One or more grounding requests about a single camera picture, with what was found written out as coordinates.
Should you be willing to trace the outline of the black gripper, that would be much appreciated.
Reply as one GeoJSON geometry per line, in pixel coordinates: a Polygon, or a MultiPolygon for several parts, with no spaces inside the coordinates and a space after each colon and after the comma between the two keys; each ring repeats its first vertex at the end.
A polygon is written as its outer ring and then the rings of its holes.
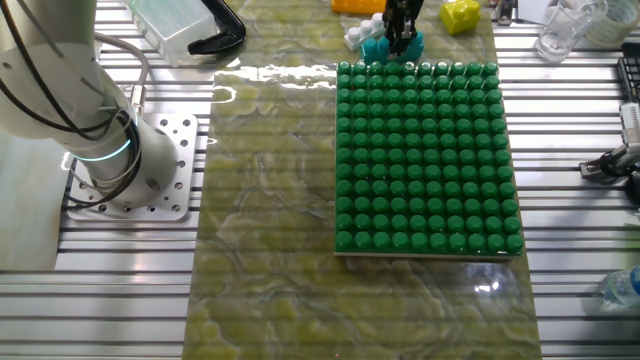
{"type": "Polygon", "coordinates": [[[404,54],[416,36],[415,19],[418,17],[424,0],[387,0],[384,11],[386,24],[385,37],[389,42],[389,53],[404,54]]]}

